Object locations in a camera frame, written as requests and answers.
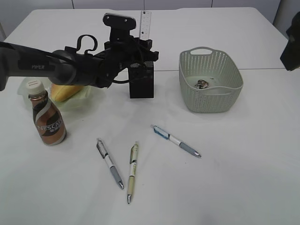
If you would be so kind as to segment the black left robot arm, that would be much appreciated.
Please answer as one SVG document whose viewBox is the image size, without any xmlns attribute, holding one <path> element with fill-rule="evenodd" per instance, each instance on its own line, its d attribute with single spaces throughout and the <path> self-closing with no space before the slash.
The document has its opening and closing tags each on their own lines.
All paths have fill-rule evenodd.
<svg viewBox="0 0 300 225">
<path fill-rule="evenodd" d="M 112 83 L 124 84 L 115 77 L 132 64 L 145 69 L 147 61 L 157 61 L 159 53 L 152 52 L 152 40 L 140 40 L 130 35 L 131 29 L 111 27 L 110 39 L 98 54 L 85 50 L 78 54 L 84 35 L 75 48 L 46 52 L 7 42 L 0 44 L 0 89 L 9 77 L 47 77 L 56 85 L 79 85 L 108 88 Z"/>
</svg>

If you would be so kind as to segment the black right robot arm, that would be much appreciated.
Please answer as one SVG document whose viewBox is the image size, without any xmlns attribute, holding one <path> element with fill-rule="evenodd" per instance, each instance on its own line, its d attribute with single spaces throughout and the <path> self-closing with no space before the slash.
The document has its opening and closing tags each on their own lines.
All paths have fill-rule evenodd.
<svg viewBox="0 0 300 225">
<path fill-rule="evenodd" d="M 287 71 L 300 67 L 300 13 L 292 19 L 291 26 L 287 29 L 288 43 L 283 50 L 280 60 Z"/>
</svg>

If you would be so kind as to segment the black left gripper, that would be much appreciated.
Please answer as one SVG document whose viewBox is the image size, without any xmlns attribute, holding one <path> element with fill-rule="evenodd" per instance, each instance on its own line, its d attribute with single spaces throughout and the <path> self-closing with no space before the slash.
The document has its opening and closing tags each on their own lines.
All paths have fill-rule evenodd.
<svg viewBox="0 0 300 225">
<path fill-rule="evenodd" d="M 159 52 L 151 51 L 152 40 L 141 40 L 130 35 L 129 30 L 111 27 L 109 41 L 105 43 L 105 50 L 95 56 L 101 58 L 95 87 L 108 88 L 112 83 L 125 84 L 146 78 L 146 62 L 158 60 Z M 115 77 L 119 72 L 131 65 L 137 65 L 137 75 L 128 80 L 118 81 Z"/>
</svg>

